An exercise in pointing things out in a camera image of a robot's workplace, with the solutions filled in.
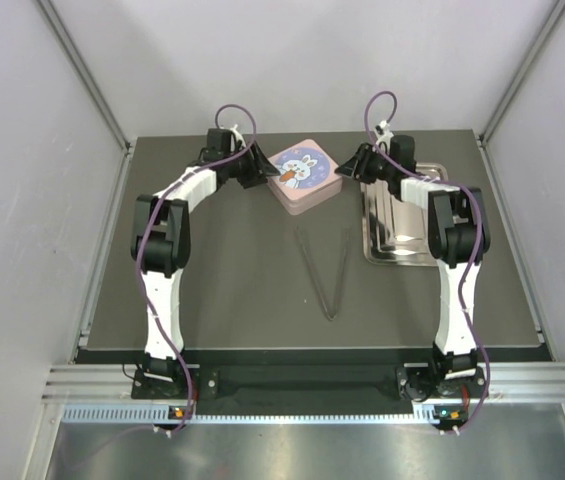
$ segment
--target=cable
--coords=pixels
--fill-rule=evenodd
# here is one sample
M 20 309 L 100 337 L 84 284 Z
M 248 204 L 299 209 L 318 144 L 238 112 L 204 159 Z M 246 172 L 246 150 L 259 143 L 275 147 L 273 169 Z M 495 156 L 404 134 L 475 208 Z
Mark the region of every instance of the cable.
M 218 126 L 218 128 L 219 128 L 218 122 L 219 122 L 220 113 L 222 113 L 224 110 L 226 110 L 228 108 L 235 108 L 237 110 L 240 110 L 240 111 L 244 112 L 247 117 L 249 117 L 249 120 L 251 121 L 251 125 L 253 127 L 253 133 L 251 134 L 251 139 L 249 140 L 249 142 L 247 142 L 246 146 L 242 150 L 238 151 L 237 153 L 235 153 L 235 154 L 233 154 L 233 155 L 231 155 L 227 158 L 224 158 L 222 160 L 218 160 L 217 162 L 209 163 L 209 164 L 203 165 L 201 167 L 195 168 L 195 170 L 190 171 L 188 174 L 186 174 L 183 177 L 181 177 L 180 179 L 178 179 L 173 185 L 171 185 L 169 188 L 167 188 L 162 193 L 162 195 L 160 196 L 160 198 L 156 202 L 155 207 L 153 208 L 153 213 L 151 214 L 151 217 L 149 218 L 149 223 L 147 224 L 146 230 L 144 231 L 144 235 L 142 236 L 142 240 L 140 241 L 140 246 L 138 248 L 138 255 L 137 255 L 136 262 L 135 262 L 135 274 L 136 274 L 136 280 L 138 282 L 138 286 L 139 286 L 139 289 L 140 289 L 140 293 L 142 294 L 142 297 L 144 298 L 144 301 L 146 302 L 147 307 L 149 308 L 149 310 L 151 310 L 151 314 L 153 315 L 153 320 L 155 321 L 155 324 L 158 327 L 158 330 L 160 331 L 160 335 L 162 335 L 162 338 L 164 338 L 164 341 L 169 345 L 169 347 L 171 347 L 171 350 L 173 350 L 173 353 L 175 354 L 175 357 L 177 358 L 178 362 L 180 363 L 180 366 L 182 367 L 182 370 L 184 371 L 184 376 L 186 378 L 186 386 L 187 386 L 186 413 L 184 414 L 184 417 L 182 418 L 182 421 L 178 424 L 178 426 L 171 431 L 171 434 L 175 434 L 175 433 L 179 432 L 180 430 L 182 430 L 185 426 L 186 420 L 189 420 L 191 418 L 191 416 L 193 415 L 193 412 L 192 412 L 193 390 L 194 390 L 193 389 L 193 380 L 191 379 L 191 372 L 189 371 L 189 367 L 186 364 L 186 361 L 184 360 L 184 358 L 182 358 L 182 355 L 178 351 L 177 347 L 175 346 L 175 344 L 171 341 L 171 339 L 167 335 L 166 331 L 164 330 L 164 327 L 162 327 L 162 322 L 160 321 L 160 318 L 158 316 L 155 305 L 153 305 L 153 302 L 151 302 L 151 299 L 149 298 L 149 296 L 146 292 L 146 285 L 144 284 L 144 279 L 142 278 L 142 260 L 144 259 L 144 253 L 146 251 L 146 244 L 148 242 L 149 235 L 151 234 L 151 230 L 152 230 L 153 226 L 155 225 L 158 214 L 160 212 L 160 208 L 164 204 L 164 201 L 166 200 L 167 196 L 169 196 L 172 192 L 177 190 L 180 186 L 182 186 L 182 184 L 186 180 L 188 180 L 192 176 L 194 176 L 194 175 L 196 175 L 196 174 L 198 174 L 198 173 L 200 173 L 204 170 L 207 170 L 209 168 L 219 167 L 220 165 L 224 165 L 226 163 L 237 160 L 242 155 L 244 155 L 246 152 L 248 152 L 250 150 L 250 148 L 253 146 L 253 144 L 255 143 L 255 137 L 257 135 L 257 125 L 256 125 L 256 122 L 255 122 L 255 118 L 253 117 L 251 112 L 249 112 L 246 108 L 244 108 L 240 105 L 229 103 L 229 104 L 226 104 L 226 105 L 223 105 L 222 107 L 220 107 L 215 114 L 215 124 L 216 124 L 216 126 Z M 122 365 L 122 371 L 127 377 L 131 378 L 130 375 L 126 374 L 126 369 L 125 369 L 124 365 Z M 62 461 L 63 461 L 65 468 L 67 470 L 69 470 L 69 471 L 78 470 L 78 469 L 82 468 L 84 465 L 86 465 L 95 456 L 97 456 L 106 447 L 108 447 L 112 443 L 116 442 L 120 438 L 126 436 L 127 434 L 133 433 L 133 432 L 136 432 L 136 431 L 140 431 L 140 430 L 153 430 L 153 428 L 154 427 L 152 425 L 136 425 L 136 426 L 133 426 L 131 428 L 127 428 L 126 430 L 121 431 L 117 435 L 113 436 L 112 438 L 110 438 L 109 440 L 104 442 L 102 445 L 100 445 L 98 448 L 96 448 L 95 451 L 90 453 L 84 460 L 80 461 L 79 463 L 77 463 L 75 465 L 71 465 L 71 466 L 67 465 L 65 447 L 64 447 L 64 445 L 62 445 L 61 446 Z
M 135 378 L 133 378 L 128 373 L 126 373 L 126 367 L 124 364 L 122 364 L 122 375 L 124 375 L 126 378 L 130 379 L 131 381 L 135 381 Z
M 249 120 L 251 121 L 251 124 L 253 126 L 253 133 L 251 134 L 250 141 L 247 143 L 247 145 L 242 150 L 238 151 L 237 153 L 235 153 L 235 154 L 233 154 L 233 155 L 231 155 L 227 158 L 224 158 L 222 160 L 218 160 L 217 162 L 208 163 L 206 165 L 203 165 L 201 167 L 198 167 L 198 168 L 190 171 L 188 174 L 186 174 L 183 177 L 181 177 L 180 179 L 178 179 L 173 185 L 171 185 L 169 188 L 167 188 L 162 193 L 162 195 L 158 199 L 157 203 L 155 204 L 155 207 L 153 208 L 153 213 L 151 214 L 151 217 L 149 218 L 149 223 L 147 224 L 146 230 L 144 231 L 144 235 L 142 236 L 142 240 L 140 241 L 140 246 L 138 248 L 138 255 L 137 255 L 136 262 L 135 262 L 135 274 L 136 274 L 138 286 L 140 287 L 140 293 L 144 297 L 144 301 L 146 302 L 147 307 L 149 308 L 149 310 L 151 311 L 151 314 L 153 315 L 153 319 L 155 321 L 155 324 L 156 324 L 158 330 L 160 331 L 160 335 L 162 335 L 162 337 L 164 338 L 164 341 L 169 345 L 169 347 L 171 347 L 171 350 L 173 350 L 173 353 L 175 353 L 175 356 L 176 356 L 178 362 L 180 363 L 180 365 L 182 366 L 182 370 L 184 371 L 184 376 L 186 378 L 186 386 L 187 386 L 186 413 L 185 413 L 185 415 L 182 419 L 182 422 L 180 423 L 178 428 L 176 428 L 173 431 L 173 433 L 176 433 L 177 431 L 179 431 L 184 426 L 185 420 L 188 420 L 190 418 L 191 414 L 192 414 L 191 409 L 192 409 L 192 406 L 193 406 L 193 381 L 191 380 L 191 372 L 189 372 L 189 368 L 188 368 L 186 362 L 184 361 L 184 358 L 182 358 L 182 355 L 178 351 L 177 347 L 171 341 L 171 339 L 169 338 L 167 333 L 164 331 L 164 328 L 162 327 L 162 322 L 160 321 L 160 318 L 158 316 L 158 312 L 155 308 L 155 305 L 153 305 L 153 302 L 151 302 L 151 299 L 149 298 L 149 296 L 146 292 L 146 285 L 144 284 L 144 279 L 142 278 L 142 261 L 144 260 L 144 253 L 145 253 L 145 250 L 146 250 L 146 244 L 149 240 L 151 230 L 152 230 L 153 226 L 155 225 L 155 222 L 157 221 L 158 215 L 160 213 L 160 209 L 162 208 L 162 205 L 164 204 L 164 201 L 166 200 L 166 198 L 172 192 L 177 190 L 186 180 L 193 177 L 194 175 L 196 175 L 196 174 L 198 174 L 198 173 L 200 173 L 204 170 L 207 170 L 209 168 L 219 167 L 220 165 L 224 165 L 225 163 L 229 163 L 229 162 L 232 162 L 234 160 L 237 160 L 242 155 L 244 155 L 246 152 L 248 152 L 249 149 L 251 148 L 251 146 L 253 146 L 253 143 L 255 142 L 255 137 L 257 135 L 257 126 L 256 126 L 256 123 L 255 123 L 255 118 L 253 118 L 253 115 L 251 115 L 251 112 L 249 112 L 246 108 L 244 108 L 240 105 L 236 105 L 234 103 L 223 105 L 215 113 L 215 124 L 216 124 L 216 126 L 218 126 L 218 128 L 219 128 L 220 113 L 222 113 L 224 110 L 226 110 L 228 108 L 235 108 L 237 110 L 241 110 L 242 112 L 244 112 L 246 114 L 247 117 L 249 117 Z
M 395 94 L 393 92 L 389 91 L 389 90 L 383 90 L 383 91 L 378 92 L 375 95 L 373 95 L 373 97 L 371 97 L 371 100 L 369 100 L 369 103 L 367 103 L 366 108 L 364 109 L 364 129 L 366 130 L 366 133 L 367 133 L 369 140 L 370 140 L 372 145 L 375 145 L 376 141 L 373 139 L 373 134 L 371 133 L 371 129 L 369 128 L 369 111 L 371 110 L 371 107 L 373 106 L 375 101 L 378 98 L 380 98 L 384 95 L 388 95 L 393 99 L 393 111 L 391 112 L 391 115 L 389 116 L 387 123 L 389 123 L 393 119 L 393 116 L 395 115 L 395 112 L 398 108 L 398 99 L 395 96 Z M 377 148 L 376 151 L 380 155 L 382 155 L 382 157 L 384 157 L 384 159 L 387 162 L 389 162 L 393 167 L 397 168 L 400 172 L 404 173 L 406 176 L 412 177 L 412 178 L 417 178 L 419 180 L 425 179 L 424 176 L 410 172 L 406 168 L 402 167 L 402 165 L 400 165 L 395 160 L 393 160 L 391 157 L 389 157 L 389 155 L 387 153 L 385 153 L 382 148 Z M 431 178 L 428 178 L 428 177 L 426 177 L 426 180 L 428 182 L 438 183 L 440 185 L 449 185 L 449 186 L 452 186 L 452 187 L 459 188 L 467 196 L 467 198 L 469 199 L 469 202 L 471 202 L 471 207 L 473 209 L 473 212 L 475 212 L 475 223 L 476 223 L 476 228 L 477 228 L 477 234 L 476 234 L 476 237 L 475 237 L 475 243 L 473 244 L 473 249 L 471 250 L 471 255 L 469 256 L 469 260 L 468 260 L 466 269 L 464 270 L 464 273 L 462 274 L 462 277 L 460 278 L 460 284 L 458 286 L 458 297 L 459 297 L 459 300 L 460 300 L 460 305 L 462 306 L 462 310 L 464 311 L 464 319 L 466 320 L 466 325 L 467 325 L 469 331 L 471 332 L 471 336 L 473 337 L 473 341 L 475 342 L 476 346 L 480 350 L 480 353 L 482 354 L 482 357 L 484 358 L 485 382 L 484 382 L 484 390 L 482 391 L 482 395 L 480 395 L 480 398 L 478 400 L 478 404 L 475 406 L 475 409 L 473 410 L 473 414 L 471 416 L 469 416 L 466 423 L 458 429 L 458 432 L 459 432 L 459 431 L 463 431 L 465 428 L 467 428 L 469 426 L 469 424 L 472 422 L 473 418 L 482 409 L 482 405 L 484 405 L 484 401 L 486 400 L 486 396 L 488 395 L 488 392 L 489 392 L 489 385 L 491 384 L 491 362 L 489 360 L 489 355 L 486 351 L 484 344 L 480 341 L 480 338 L 478 337 L 477 332 L 475 331 L 475 328 L 473 327 L 473 322 L 471 321 L 471 317 L 469 316 L 469 313 L 468 313 L 467 308 L 466 308 L 466 302 L 464 300 L 464 294 L 462 293 L 462 288 L 464 287 L 464 282 L 466 281 L 467 276 L 469 275 L 469 272 L 471 271 L 471 267 L 475 263 L 475 260 L 478 256 L 478 253 L 480 252 L 480 246 L 482 244 L 482 225 L 483 225 L 482 212 L 480 211 L 480 207 L 477 203 L 477 200 L 475 199 L 475 196 L 464 185 L 459 184 L 459 183 L 455 183 L 455 182 L 448 182 L 448 181 L 442 181 L 442 180 L 438 180 L 438 179 L 431 179 Z

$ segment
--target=box lid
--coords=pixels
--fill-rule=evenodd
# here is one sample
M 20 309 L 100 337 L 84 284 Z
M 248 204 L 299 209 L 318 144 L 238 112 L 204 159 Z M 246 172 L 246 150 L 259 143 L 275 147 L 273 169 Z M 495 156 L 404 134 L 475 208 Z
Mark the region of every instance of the box lid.
M 270 162 L 280 171 L 279 177 L 269 178 L 269 186 L 290 202 L 302 202 L 315 192 L 341 182 L 335 173 L 338 164 L 313 140 L 304 140 L 273 155 Z

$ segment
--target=metal floor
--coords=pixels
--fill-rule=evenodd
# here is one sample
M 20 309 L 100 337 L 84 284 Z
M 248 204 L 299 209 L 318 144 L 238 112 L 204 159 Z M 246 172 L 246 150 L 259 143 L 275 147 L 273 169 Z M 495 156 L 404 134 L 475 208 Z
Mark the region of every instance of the metal floor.
M 491 250 L 476 290 L 475 325 L 489 346 L 537 346 L 538 338 L 474 134 L 408 132 L 418 161 L 443 164 L 453 180 L 484 193 Z M 363 133 L 259 135 L 267 154 L 313 138 L 338 163 Z M 129 254 L 135 198 L 164 188 L 197 158 L 204 137 L 140 138 L 104 271 L 87 347 L 142 349 L 146 313 Z M 351 250 L 341 311 L 326 320 L 295 244 L 306 229 L 325 292 L 335 290 L 341 230 Z M 360 186 L 293 217 L 266 185 L 247 191 L 235 182 L 203 202 L 191 218 L 193 248 L 183 276 L 181 328 L 187 350 L 429 347 L 439 319 L 436 268 L 377 266 L 362 248 Z
M 50 480 L 92 478 L 565 480 L 559 405 L 487 406 L 460 437 L 409 425 L 191 425 L 168 440 L 140 431 L 69 470 L 120 425 L 63 424 Z

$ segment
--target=dark gray tabletop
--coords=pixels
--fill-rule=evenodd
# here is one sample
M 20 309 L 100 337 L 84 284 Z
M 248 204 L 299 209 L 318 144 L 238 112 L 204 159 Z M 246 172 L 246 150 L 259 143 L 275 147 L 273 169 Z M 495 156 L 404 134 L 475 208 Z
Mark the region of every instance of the dark gray tabletop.
M 536 346 L 538 338 L 524 290 L 473 133 L 406 132 L 416 158 L 443 164 L 449 177 L 481 187 L 491 228 L 491 250 L 478 277 L 475 325 L 490 346 Z M 312 138 L 338 163 L 365 136 L 351 133 L 268 134 L 258 143 L 273 155 Z M 130 167 L 111 245 L 89 349 L 142 349 L 145 307 L 129 254 L 134 201 L 161 190 L 197 158 L 204 137 L 140 138 Z M 266 185 L 224 186 L 191 216 L 193 251 L 181 291 L 181 321 L 188 349 L 428 347 L 439 319 L 436 268 L 371 265 L 362 251 L 360 187 L 299 215 L 289 215 Z M 352 227 L 340 314 L 321 312 L 294 239 L 308 232 L 314 261 L 329 299 L 335 290 L 341 230 Z

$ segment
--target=aluminum frame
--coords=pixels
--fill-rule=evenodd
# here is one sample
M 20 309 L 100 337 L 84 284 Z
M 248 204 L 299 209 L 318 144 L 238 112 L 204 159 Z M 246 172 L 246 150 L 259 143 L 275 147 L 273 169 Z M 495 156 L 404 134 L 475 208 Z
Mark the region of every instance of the aluminum frame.
M 136 367 L 127 366 L 133 376 Z M 486 407 L 497 404 L 559 404 L 565 412 L 565 362 L 493 363 L 491 395 Z M 42 396 L 42 411 L 35 442 L 22 478 L 44 478 L 49 468 L 59 424 L 65 412 L 81 408 L 89 411 L 108 407 L 118 415 L 137 410 L 184 407 L 184 400 L 133 400 L 132 380 L 119 365 L 56 365 L 49 374 Z M 415 406 L 413 415 L 339 415 L 339 416 L 217 416 L 196 415 L 192 424 L 422 424 L 431 423 L 428 408 L 440 402 L 428 401 Z M 104 423 L 106 418 L 96 419 Z M 125 423 L 147 423 L 139 418 Z

